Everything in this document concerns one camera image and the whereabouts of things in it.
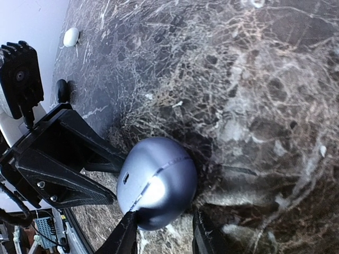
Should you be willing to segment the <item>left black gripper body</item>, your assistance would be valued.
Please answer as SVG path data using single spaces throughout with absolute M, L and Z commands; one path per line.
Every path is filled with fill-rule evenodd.
M 76 150 L 76 142 L 59 124 L 69 113 L 74 113 L 70 104 L 58 105 L 38 122 L 32 132 L 20 138 L 1 157 L 1 175 L 14 187 L 15 197 L 27 201 L 35 208 L 40 208 L 41 201 L 45 200 L 24 179 L 16 164 L 23 162 L 44 165 L 54 162 L 80 173 L 84 166 Z

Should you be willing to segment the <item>white earbud charging case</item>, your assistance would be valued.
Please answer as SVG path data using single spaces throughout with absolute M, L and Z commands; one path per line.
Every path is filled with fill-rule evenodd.
M 65 47 L 73 47 L 77 44 L 79 39 L 79 29 L 78 28 L 70 28 L 64 34 L 63 44 Z

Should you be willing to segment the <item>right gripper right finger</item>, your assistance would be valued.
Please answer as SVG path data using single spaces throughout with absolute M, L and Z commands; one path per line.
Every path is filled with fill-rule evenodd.
M 227 246 L 222 233 L 215 227 L 211 218 L 203 211 L 196 210 L 193 216 L 193 253 L 227 254 Z

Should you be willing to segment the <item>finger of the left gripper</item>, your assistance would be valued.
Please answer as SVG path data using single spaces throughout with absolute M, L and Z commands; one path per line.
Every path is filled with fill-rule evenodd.
M 109 189 L 64 165 L 18 162 L 16 167 L 38 196 L 55 208 L 110 205 L 115 201 Z
M 60 120 L 59 124 L 75 140 L 85 170 L 121 171 L 126 155 L 102 139 L 85 121 Z

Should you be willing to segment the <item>black earbud charging case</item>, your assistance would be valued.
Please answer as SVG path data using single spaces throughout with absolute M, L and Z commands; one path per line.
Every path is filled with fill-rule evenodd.
M 56 99 L 58 103 L 67 103 L 70 98 L 69 84 L 64 79 L 56 82 Z

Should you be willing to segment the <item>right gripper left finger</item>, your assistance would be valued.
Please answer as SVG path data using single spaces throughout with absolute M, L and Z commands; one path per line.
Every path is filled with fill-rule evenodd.
M 137 253 L 137 212 L 127 212 L 95 254 Z

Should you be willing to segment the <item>purple round charging case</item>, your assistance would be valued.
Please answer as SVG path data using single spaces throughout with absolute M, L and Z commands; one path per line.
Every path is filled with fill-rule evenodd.
M 197 185 L 193 159 L 180 144 L 165 137 L 146 138 L 123 164 L 117 200 L 123 214 L 137 213 L 140 230 L 156 231 L 188 208 Z

